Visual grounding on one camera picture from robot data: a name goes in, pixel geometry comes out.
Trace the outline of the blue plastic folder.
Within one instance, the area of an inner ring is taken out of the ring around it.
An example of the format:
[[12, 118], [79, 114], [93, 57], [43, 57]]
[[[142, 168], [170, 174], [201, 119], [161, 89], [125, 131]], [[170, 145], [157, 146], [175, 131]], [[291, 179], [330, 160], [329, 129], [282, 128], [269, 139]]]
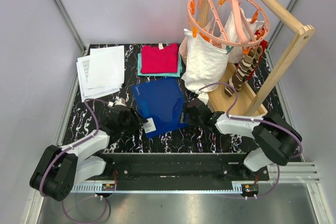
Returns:
[[162, 78], [132, 86], [148, 138], [187, 127], [181, 119], [185, 99], [175, 78]]

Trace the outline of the white paper sheets stack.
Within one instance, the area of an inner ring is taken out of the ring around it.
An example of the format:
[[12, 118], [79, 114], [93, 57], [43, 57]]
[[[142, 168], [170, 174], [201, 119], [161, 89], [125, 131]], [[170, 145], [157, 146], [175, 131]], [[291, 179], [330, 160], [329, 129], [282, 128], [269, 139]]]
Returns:
[[77, 59], [81, 100], [97, 99], [119, 92], [124, 84], [124, 46], [92, 48]]

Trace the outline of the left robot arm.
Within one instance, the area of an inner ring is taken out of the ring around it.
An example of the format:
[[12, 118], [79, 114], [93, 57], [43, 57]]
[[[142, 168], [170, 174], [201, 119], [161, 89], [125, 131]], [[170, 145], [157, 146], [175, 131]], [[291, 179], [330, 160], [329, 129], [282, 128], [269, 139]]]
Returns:
[[63, 201], [73, 186], [91, 177], [107, 180], [113, 175], [112, 159], [102, 151], [113, 136], [132, 134], [148, 120], [123, 104], [109, 106], [109, 117], [102, 123], [95, 120], [96, 129], [87, 136], [61, 147], [50, 145], [44, 150], [30, 178], [31, 188], [43, 197]]

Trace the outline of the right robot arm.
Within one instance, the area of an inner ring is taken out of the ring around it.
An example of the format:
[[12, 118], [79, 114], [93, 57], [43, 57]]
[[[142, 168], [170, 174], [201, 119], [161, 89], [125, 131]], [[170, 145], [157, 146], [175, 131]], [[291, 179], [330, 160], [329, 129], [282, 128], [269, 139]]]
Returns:
[[194, 99], [183, 105], [181, 121], [212, 132], [255, 140], [259, 147], [250, 151], [238, 167], [239, 176], [244, 180], [252, 179], [262, 167], [286, 166], [303, 151], [301, 135], [276, 112], [264, 116], [237, 116], [212, 112], [203, 101]]

